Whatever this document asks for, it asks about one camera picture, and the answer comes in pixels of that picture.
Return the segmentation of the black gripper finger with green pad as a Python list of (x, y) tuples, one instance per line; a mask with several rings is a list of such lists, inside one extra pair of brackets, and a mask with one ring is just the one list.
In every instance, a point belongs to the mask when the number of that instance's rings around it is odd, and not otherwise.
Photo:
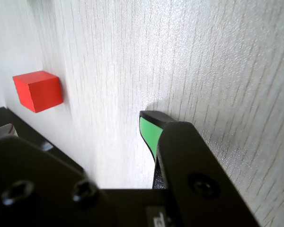
[(140, 134), (185, 227), (256, 227), (258, 222), (190, 122), (160, 111), (140, 111)]
[(0, 227), (111, 227), (98, 187), (68, 164), (0, 127)]

